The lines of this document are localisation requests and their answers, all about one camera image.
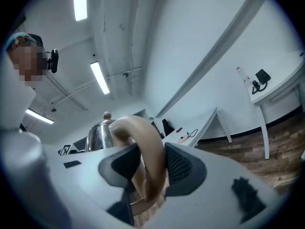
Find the black desk telephone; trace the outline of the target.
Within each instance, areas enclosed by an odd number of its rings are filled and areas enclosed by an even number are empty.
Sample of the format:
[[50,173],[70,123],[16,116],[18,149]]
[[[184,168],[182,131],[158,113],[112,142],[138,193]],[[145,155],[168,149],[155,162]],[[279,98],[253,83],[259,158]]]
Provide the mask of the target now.
[[271,76],[263,69],[261,69],[255,75],[258,81],[252,81],[252,95],[256,94],[257,92],[264,91],[267,88],[268,82],[271,80]]

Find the clear bottle red cap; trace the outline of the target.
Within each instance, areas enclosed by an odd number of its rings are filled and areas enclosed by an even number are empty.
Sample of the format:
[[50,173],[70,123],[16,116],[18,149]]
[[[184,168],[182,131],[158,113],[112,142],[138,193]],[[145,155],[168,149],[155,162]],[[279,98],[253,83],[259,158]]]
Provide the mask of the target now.
[[237,67],[236,70],[239,73],[239,75],[241,76],[245,86],[250,87],[252,85],[252,82],[251,82],[249,76],[245,73],[245,71],[241,67]]

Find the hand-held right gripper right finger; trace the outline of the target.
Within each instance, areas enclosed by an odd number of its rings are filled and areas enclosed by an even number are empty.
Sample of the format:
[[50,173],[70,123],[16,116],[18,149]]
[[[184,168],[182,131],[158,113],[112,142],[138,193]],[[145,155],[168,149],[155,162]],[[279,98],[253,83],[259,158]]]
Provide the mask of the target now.
[[166,143],[169,186],[142,229],[266,229],[286,197],[238,162]]

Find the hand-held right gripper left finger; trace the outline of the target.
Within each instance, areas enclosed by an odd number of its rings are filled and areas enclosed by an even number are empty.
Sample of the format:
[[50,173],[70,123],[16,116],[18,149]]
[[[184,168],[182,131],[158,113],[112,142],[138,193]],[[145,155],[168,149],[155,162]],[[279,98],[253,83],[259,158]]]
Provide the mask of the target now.
[[45,146],[44,152],[60,202],[50,228],[134,228],[128,186],[140,162],[136,144],[64,156]]

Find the steel bowl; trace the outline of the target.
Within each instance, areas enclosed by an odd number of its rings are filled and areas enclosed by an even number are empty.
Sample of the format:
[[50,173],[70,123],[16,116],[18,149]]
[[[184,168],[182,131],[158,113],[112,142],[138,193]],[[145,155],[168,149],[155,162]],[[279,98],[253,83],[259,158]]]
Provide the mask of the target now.
[[147,120],[136,115],[111,119],[109,112],[104,120],[95,124],[88,133],[85,151],[117,147],[119,151],[104,159],[99,171],[104,179],[124,188],[132,183],[140,199],[130,203],[132,215],[148,210],[159,198],[166,177],[165,149],[158,131]]

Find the white side desk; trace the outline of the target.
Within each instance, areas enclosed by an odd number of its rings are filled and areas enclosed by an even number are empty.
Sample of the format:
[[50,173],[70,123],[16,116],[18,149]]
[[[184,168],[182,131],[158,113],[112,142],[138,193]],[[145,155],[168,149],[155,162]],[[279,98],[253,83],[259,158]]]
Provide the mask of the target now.
[[267,73],[271,79],[257,90],[252,84],[247,88],[250,101],[254,106],[262,130],[264,141],[264,158],[269,159],[269,139],[262,105],[268,101],[276,101],[293,88],[301,88],[305,80],[305,50],[297,50],[284,54]]

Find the ceiling tube light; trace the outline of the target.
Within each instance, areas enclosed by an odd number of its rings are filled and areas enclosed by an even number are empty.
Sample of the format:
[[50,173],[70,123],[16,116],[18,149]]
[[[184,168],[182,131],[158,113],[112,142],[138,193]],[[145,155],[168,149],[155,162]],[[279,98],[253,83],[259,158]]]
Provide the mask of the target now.
[[50,125],[52,125],[52,124],[54,123],[53,120],[50,120],[50,119],[48,119],[48,118],[46,118],[46,117],[44,117],[44,116],[42,116],[42,115],[40,115],[40,114],[38,114],[38,113],[32,111],[31,109],[27,109],[27,110],[26,110],[26,114],[28,114],[28,115],[30,115],[30,116],[36,118],[36,119],[39,119],[40,121],[43,121],[43,122],[45,122],[45,123],[48,123],[48,124],[50,124]]
[[76,21],[87,18],[87,0],[73,0],[74,15]]
[[98,85],[100,86],[102,92],[104,94],[109,94],[110,93],[110,90],[107,86],[107,83],[105,81],[105,78],[102,74],[102,71],[101,71],[101,68],[100,68],[100,65],[98,62],[93,62],[90,64],[90,67],[91,67],[91,70],[96,78],[96,81],[98,83]]

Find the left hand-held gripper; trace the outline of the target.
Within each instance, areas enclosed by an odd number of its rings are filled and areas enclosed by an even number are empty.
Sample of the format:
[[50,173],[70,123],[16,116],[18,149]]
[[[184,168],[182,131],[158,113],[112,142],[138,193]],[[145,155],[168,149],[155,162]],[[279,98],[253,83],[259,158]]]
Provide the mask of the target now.
[[62,149],[58,150],[58,154],[62,156],[84,152],[86,140],[87,137],[82,138],[72,144],[64,145]]

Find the white work table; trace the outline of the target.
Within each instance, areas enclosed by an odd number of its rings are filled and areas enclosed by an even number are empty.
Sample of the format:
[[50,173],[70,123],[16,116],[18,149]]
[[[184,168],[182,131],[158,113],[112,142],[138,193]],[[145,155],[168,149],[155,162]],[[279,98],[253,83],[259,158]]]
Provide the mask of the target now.
[[181,136],[188,135],[189,138],[180,145],[194,148],[201,140],[202,136],[207,131],[207,129],[215,118],[218,119],[222,129],[224,130],[228,142],[232,143],[232,138],[229,129],[216,107],[212,108],[211,110],[205,111],[203,114],[200,114],[194,117],[193,119],[189,119],[187,121],[182,122],[178,125],[178,128],[182,127],[182,130],[177,133],[177,129],[175,129],[172,133],[165,137],[162,142],[163,144],[178,144],[177,141],[180,139]]

